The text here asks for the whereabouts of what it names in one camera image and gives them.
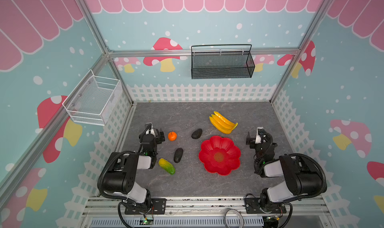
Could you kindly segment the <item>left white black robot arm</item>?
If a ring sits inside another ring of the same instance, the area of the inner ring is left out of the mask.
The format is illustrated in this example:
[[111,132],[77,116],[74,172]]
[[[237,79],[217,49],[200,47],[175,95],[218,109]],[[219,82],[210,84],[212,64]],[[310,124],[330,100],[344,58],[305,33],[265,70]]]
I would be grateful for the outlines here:
[[147,123],[139,135],[140,147],[137,152],[113,152],[110,155],[98,178],[100,195],[108,199],[120,199],[125,206],[134,207],[140,213],[152,210],[151,193],[136,183],[136,174],[137,170],[154,168],[157,146],[164,141],[164,132]]

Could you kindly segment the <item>small fake orange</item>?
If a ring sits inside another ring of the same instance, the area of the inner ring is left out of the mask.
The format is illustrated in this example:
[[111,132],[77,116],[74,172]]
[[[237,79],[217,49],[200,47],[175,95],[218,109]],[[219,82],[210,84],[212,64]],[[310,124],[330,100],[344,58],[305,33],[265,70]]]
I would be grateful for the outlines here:
[[168,134],[168,139],[169,139],[169,141],[175,141],[175,140],[177,139],[177,137],[178,137],[178,135],[177,135],[176,132],[170,132],[170,133]]

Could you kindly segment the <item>red flower-shaped fruit bowl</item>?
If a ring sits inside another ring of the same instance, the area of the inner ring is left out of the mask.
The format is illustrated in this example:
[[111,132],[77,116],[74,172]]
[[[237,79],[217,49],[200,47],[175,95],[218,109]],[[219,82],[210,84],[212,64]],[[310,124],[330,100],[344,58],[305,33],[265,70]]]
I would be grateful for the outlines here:
[[229,139],[212,136],[201,144],[199,160],[209,173],[228,176],[241,166],[241,150]]

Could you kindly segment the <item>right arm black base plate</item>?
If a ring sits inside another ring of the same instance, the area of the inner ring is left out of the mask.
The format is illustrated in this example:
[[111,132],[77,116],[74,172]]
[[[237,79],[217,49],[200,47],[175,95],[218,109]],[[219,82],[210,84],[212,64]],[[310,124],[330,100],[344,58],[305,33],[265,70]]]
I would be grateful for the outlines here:
[[281,215],[287,213],[287,209],[284,204],[272,204],[262,208],[260,204],[260,199],[254,196],[245,196],[244,202],[247,214]]

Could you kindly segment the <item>yellow green fake mango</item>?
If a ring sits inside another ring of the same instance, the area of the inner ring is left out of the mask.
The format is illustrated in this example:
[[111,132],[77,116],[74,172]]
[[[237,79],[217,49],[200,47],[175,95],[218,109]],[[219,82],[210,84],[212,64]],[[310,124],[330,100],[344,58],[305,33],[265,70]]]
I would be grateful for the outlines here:
[[159,159],[159,166],[165,170],[167,173],[169,173],[170,175],[174,175],[175,172],[176,172],[176,169],[175,167],[173,166],[173,164],[171,164],[169,161],[167,161],[166,159]]

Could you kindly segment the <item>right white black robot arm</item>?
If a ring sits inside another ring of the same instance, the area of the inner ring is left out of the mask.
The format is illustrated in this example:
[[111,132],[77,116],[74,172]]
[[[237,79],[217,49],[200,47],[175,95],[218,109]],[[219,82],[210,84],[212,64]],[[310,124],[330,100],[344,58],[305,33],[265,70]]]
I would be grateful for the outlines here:
[[254,138],[247,134],[246,144],[255,150],[255,174],[262,178],[284,178],[280,184],[264,188],[258,198],[245,197],[245,204],[252,212],[282,212],[286,203],[314,198],[327,191],[326,174],[321,165],[300,153],[275,158],[278,144],[263,127],[257,128]]

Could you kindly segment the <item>yellow fake banana bunch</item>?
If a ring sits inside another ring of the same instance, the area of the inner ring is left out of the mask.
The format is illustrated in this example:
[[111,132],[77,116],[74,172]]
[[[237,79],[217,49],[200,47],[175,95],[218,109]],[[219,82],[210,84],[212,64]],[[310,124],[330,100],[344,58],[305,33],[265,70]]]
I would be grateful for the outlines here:
[[219,112],[214,111],[209,117],[211,124],[223,134],[231,134],[232,131],[238,126],[238,123],[233,123],[221,115]]

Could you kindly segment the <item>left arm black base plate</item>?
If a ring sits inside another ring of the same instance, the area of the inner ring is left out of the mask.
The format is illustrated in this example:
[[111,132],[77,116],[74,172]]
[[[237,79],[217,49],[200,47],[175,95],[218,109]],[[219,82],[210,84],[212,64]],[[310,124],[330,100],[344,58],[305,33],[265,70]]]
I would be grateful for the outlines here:
[[167,199],[151,199],[151,202],[128,205],[125,207],[125,215],[164,215]]

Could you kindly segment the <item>dark fake avocado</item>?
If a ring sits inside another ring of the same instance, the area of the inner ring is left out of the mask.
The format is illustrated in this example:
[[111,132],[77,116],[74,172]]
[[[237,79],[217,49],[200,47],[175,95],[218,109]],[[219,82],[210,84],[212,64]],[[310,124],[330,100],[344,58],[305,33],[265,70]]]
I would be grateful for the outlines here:
[[202,133],[203,133],[203,129],[199,128],[192,133],[191,137],[192,139],[195,139],[195,140],[199,139],[202,136]]
[[174,153],[174,162],[179,163],[183,157],[184,150],[182,148],[177,148]]

